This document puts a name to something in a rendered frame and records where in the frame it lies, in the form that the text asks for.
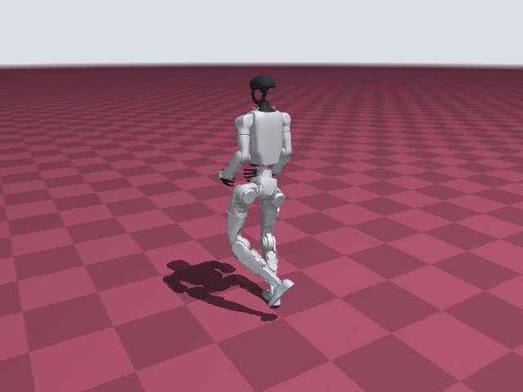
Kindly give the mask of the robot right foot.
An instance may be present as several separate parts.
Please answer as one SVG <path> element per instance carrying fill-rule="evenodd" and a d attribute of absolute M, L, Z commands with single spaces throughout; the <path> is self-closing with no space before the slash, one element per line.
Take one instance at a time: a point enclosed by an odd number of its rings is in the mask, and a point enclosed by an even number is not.
<path fill-rule="evenodd" d="M 273 291 L 274 292 L 274 291 Z M 265 299 L 267 299 L 269 302 L 270 302 L 270 299 L 272 297 L 272 295 L 270 295 L 270 291 L 269 290 L 264 290 L 262 291 L 262 295 Z M 281 302 L 280 302 L 280 299 L 278 301 L 276 301 L 273 305 L 280 305 Z"/>

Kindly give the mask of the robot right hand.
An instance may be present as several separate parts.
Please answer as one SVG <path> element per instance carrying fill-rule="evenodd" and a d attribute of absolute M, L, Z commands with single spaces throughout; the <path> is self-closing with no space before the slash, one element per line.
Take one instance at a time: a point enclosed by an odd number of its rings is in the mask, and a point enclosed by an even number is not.
<path fill-rule="evenodd" d="M 255 164 L 249 164 L 249 166 L 259 167 L 258 165 L 255 165 Z M 271 167 L 271 166 L 269 166 L 269 167 Z M 252 175 L 252 174 L 254 174 L 253 176 L 245 176 L 244 178 L 251 178 L 251 177 L 256 177 L 257 176 L 257 169 L 244 169 L 244 171 L 250 171 L 249 173 L 243 173 L 244 175 Z M 272 174 L 272 176 L 274 176 L 274 175 L 275 174 Z M 250 181 L 250 180 L 246 180 L 246 181 Z"/>

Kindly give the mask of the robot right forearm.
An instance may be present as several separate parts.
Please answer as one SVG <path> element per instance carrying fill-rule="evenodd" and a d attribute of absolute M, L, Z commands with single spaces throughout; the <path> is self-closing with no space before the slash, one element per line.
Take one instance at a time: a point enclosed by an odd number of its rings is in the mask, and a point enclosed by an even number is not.
<path fill-rule="evenodd" d="M 273 164 L 270 168 L 270 170 L 272 171 L 272 174 L 280 174 L 281 173 L 281 170 L 283 169 L 284 165 L 286 165 L 289 161 L 291 156 L 287 157 L 287 158 L 281 158 L 279 157 L 279 161 L 278 163 L 275 163 Z"/>

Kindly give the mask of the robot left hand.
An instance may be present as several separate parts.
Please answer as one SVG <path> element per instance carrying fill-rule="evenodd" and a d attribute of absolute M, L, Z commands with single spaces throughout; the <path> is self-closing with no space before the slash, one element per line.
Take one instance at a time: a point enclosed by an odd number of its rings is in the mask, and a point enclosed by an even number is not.
<path fill-rule="evenodd" d="M 223 170 L 225 170 L 225 169 L 222 169 L 221 171 L 223 171 Z M 227 182 L 229 182 L 229 183 L 234 183 L 234 181 L 230 181 L 230 180 L 223 179 L 223 178 L 220 178 L 220 179 L 222 180 L 222 182 L 223 182 L 225 185 L 227 185 L 227 186 L 233 186 L 233 185 L 228 184 Z M 233 177 L 232 180 L 235 180 L 235 178 Z"/>

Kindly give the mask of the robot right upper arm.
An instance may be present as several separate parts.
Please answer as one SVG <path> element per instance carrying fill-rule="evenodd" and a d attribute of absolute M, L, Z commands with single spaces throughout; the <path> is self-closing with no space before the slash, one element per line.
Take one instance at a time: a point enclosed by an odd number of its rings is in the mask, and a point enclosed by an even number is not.
<path fill-rule="evenodd" d="M 283 148 L 280 157 L 281 158 L 287 158 L 291 156 L 292 154 L 292 146 L 291 146 L 291 131 L 290 131 L 290 123 L 291 118 L 289 114 L 287 113 L 281 113 L 283 116 Z"/>

